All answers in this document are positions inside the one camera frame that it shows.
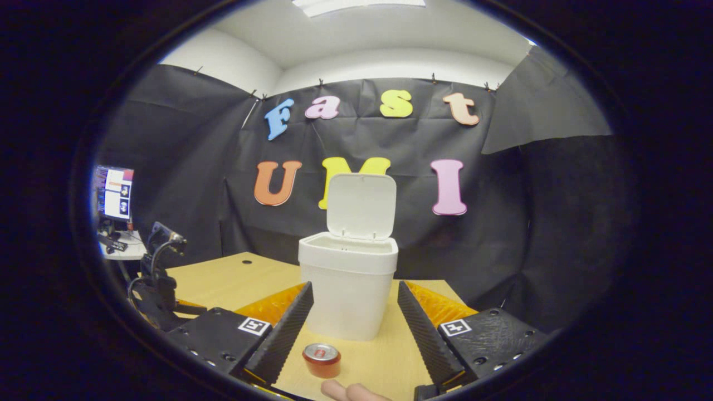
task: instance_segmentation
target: desk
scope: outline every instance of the desk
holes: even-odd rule
[[[177,298],[228,310],[299,284],[299,266],[247,252],[171,268],[168,275],[178,282]],[[463,302],[444,280],[410,281]],[[302,350],[313,342],[326,342],[340,351],[342,373],[336,379],[344,386],[360,382],[393,401],[402,401],[414,398],[417,385],[431,384],[416,341],[396,303],[397,284],[394,280],[381,329],[371,341],[325,337],[310,332],[304,325],[275,387],[313,400],[329,400],[319,391],[323,379],[310,375],[302,359]]]
[[[141,235],[139,235],[138,231],[117,232],[121,234],[121,237],[119,237],[118,241],[128,244],[126,250],[122,252],[118,249],[115,249],[113,253],[107,253],[106,245],[97,241],[97,243],[99,244],[99,248],[101,249],[101,255],[105,259],[109,260],[141,260],[141,258],[143,258],[143,254],[146,253],[146,247],[143,245],[143,242],[141,241]]]

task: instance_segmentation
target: computer monitor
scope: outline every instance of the computer monitor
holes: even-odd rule
[[[94,174],[96,211],[99,218],[131,221],[133,169],[97,166]]]

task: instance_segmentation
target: ceiling light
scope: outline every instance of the ceiling light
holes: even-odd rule
[[[293,0],[295,6],[301,8],[307,16],[317,16],[331,11],[350,9],[352,7],[390,5],[425,7],[424,0]]]

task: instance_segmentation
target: white ceiling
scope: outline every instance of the white ceiling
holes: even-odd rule
[[[512,29],[454,0],[426,0],[425,8],[358,7],[312,18],[290,0],[261,0],[215,28],[283,69],[353,51],[393,48],[456,51],[515,66],[530,48]]]

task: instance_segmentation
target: finger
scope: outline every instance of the finger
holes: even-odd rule
[[[347,389],[340,385],[334,379],[325,380],[322,382],[322,394],[336,401],[349,401],[347,397]]]
[[[383,395],[374,394],[360,384],[350,385],[346,393],[349,401],[391,401]]]

